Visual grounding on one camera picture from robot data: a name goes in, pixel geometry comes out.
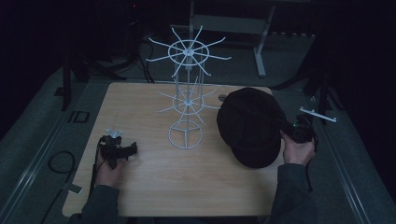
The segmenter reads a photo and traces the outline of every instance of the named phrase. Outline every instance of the vr controller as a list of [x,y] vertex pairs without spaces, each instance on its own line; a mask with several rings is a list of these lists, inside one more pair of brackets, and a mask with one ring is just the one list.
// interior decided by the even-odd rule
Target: vr controller
[[311,142],[312,138],[317,138],[312,127],[314,118],[310,114],[299,114],[294,123],[288,121],[282,125],[282,131],[290,136],[295,143]]
[[128,160],[128,157],[137,153],[136,142],[133,142],[129,147],[121,147],[120,145],[121,137],[112,138],[110,135],[104,135],[98,143],[102,158],[108,161],[112,169],[117,167],[117,159],[125,158]]

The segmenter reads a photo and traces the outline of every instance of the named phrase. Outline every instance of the black cable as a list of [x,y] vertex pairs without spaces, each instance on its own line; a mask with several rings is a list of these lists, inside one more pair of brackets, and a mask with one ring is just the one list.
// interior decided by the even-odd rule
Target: black cable
[[140,54],[138,54],[138,57],[139,57],[139,62],[143,66],[143,75],[145,75],[146,81],[147,81],[147,83],[149,83],[149,77],[148,77],[148,74],[146,73],[145,64],[143,63],[143,60],[142,60],[142,57],[140,56]]
[[98,171],[100,169],[100,167],[103,165],[103,163],[105,163],[105,161],[102,161],[99,165],[98,168],[96,168],[96,171]]
[[[68,155],[72,158],[72,165],[70,166],[70,169],[69,169],[69,170],[66,170],[66,171],[59,171],[59,170],[56,170],[56,169],[53,168],[53,166],[52,166],[52,160],[53,160],[56,156],[61,155],[61,154],[64,154],[64,153],[65,153],[65,154],[68,154]],[[64,184],[66,184],[66,183],[69,181],[70,176],[73,174],[73,172],[75,172],[75,171],[77,170],[77,168],[75,167],[75,165],[76,165],[76,159],[75,159],[74,155],[73,155],[71,152],[69,152],[69,151],[60,151],[60,152],[58,152],[58,153],[55,153],[53,156],[51,156],[51,157],[49,158],[49,161],[48,161],[49,169],[50,169],[52,172],[54,172],[54,173],[56,173],[56,174],[67,174],[67,178],[66,178],[66,180],[64,181]],[[49,208],[48,208],[46,214],[45,214],[45,215],[43,216],[43,218],[41,219],[41,222],[40,222],[40,223],[44,223],[44,221],[46,220],[48,214],[50,213],[50,210],[51,210],[52,206],[55,204],[56,200],[59,198],[59,196],[61,195],[62,191],[63,191],[63,189],[60,188],[59,191],[58,191],[58,193],[56,194],[55,198],[52,200],[52,203],[50,204],[50,206],[49,206]]]
[[123,63],[119,63],[119,64],[115,64],[115,65],[110,65],[109,67],[107,67],[107,69],[109,69],[112,72],[117,72],[123,68],[126,68],[127,66],[133,67],[133,63],[136,62],[137,57],[135,57],[135,55],[128,55],[125,56],[126,61]]
[[92,166],[92,176],[91,176],[91,183],[90,183],[90,192],[88,193],[88,198],[91,198],[91,195],[93,193],[93,189],[95,188],[95,180],[96,180],[96,173],[98,171],[98,157],[99,157],[99,151],[100,151],[100,143],[104,141],[104,137],[101,137],[98,141],[98,144],[96,146],[96,152],[95,152],[95,162],[93,163]]
[[[314,146],[315,146],[314,151],[316,153],[318,151],[319,139],[315,132],[313,133],[313,135],[314,135],[313,138],[314,138]],[[311,163],[311,161],[309,161],[305,166],[305,178],[306,178],[306,183],[308,185],[308,192],[312,192],[312,191],[314,191],[314,188],[312,187],[311,178],[309,178],[309,163]]]
[[[153,54],[153,52],[154,52],[154,47],[152,47],[152,45],[151,45],[147,40],[142,40],[142,43],[143,43],[143,44],[147,44],[147,45],[150,46],[151,52],[150,52],[150,54],[149,54],[149,56],[148,56],[148,59],[151,59],[152,54]],[[147,72],[147,74],[148,74],[148,78],[149,78],[149,80],[150,80],[150,83],[154,83],[154,79],[151,77],[151,74],[149,73],[149,61],[146,62],[146,72]]]
[[118,71],[116,74],[119,75],[119,74],[122,74],[122,73],[132,69],[137,64],[137,61],[138,61],[138,59],[137,59],[137,56],[136,56],[136,59],[134,60],[133,64],[131,64],[129,67],[125,68],[122,71]]

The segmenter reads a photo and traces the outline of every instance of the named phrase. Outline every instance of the plaid hat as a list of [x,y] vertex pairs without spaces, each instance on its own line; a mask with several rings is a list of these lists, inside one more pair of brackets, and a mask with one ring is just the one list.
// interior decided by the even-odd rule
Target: plaid hat
[[284,120],[286,115],[274,96],[254,88],[231,92],[217,116],[221,138],[250,168],[263,168],[276,160]]

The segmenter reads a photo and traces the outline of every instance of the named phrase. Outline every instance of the gray carpet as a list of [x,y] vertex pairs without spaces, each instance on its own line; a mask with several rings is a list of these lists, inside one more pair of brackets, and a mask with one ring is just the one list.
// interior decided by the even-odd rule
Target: gray carpet
[[[210,36],[207,40],[216,39]],[[297,72],[301,61],[309,49],[313,38],[283,35],[270,35],[262,53],[267,77],[257,76],[251,46],[236,46],[225,43],[211,48],[213,55],[233,57],[230,61],[209,60],[205,65],[212,77],[205,83],[238,86],[273,86]],[[166,48],[155,46],[152,58],[166,55]],[[142,45],[141,56],[150,55],[150,46]],[[149,64],[149,71],[156,81],[171,81],[174,66],[169,62]],[[119,71],[128,82],[145,82],[142,65],[136,64],[126,71]],[[92,74],[89,83],[73,82],[73,101],[67,111],[61,112],[62,98],[53,96],[56,88],[62,86],[62,73],[58,71],[43,85],[42,90],[29,104],[21,118],[1,142],[0,202],[2,211],[8,205],[10,193],[18,186],[30,161],[40,148],[46,147],[46,157],[40,163],[39,172],[34,176],[28,191],[20,195],[21,203],[14,204],[8,223],[40,223],[49,210],[45,223],[65,223],[62,215],[66,197],[63,191],[54,205],[51,202],[62,188],[66,174],[52,172],[48,165],[50,156],[67,150],[73,153],[76,166],[91,133],[100,105],[106,94],[108,84],[113,82],[107,77]],[[285,110],[289,120],[293,120],[301,106],[316,108],[318,102],[302,94],[306,80],[296,83],[282,91],[273,91],[275,98]],[[319,223],[396,223],[396,209],[385,190],[356,130],[345,111],[339,110],[332,100],[327,114],[337,117],[336,123],[321,125],[315,121],[315,129],[320,139],[318,154],[310,166],[310,176],[318,203]],[[90,113],[87,123],[67,122],[72,111]],[[53,130],[55,124],[60,128]],[[57,170],[70,169],[71,157],[61,154],[53,160]],[[138,223],[150,223],[149,218],[139,218]]]

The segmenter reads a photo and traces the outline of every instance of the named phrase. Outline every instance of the hat brim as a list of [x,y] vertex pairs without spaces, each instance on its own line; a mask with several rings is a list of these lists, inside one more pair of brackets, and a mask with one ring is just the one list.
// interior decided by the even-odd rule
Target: hat brim
[[265,150],[246,151],[240,146],[231,147],[231,150],[236,159],[246,167],[260,169],[271,165],[276,160],[280,147],[281,138],[279,136]]

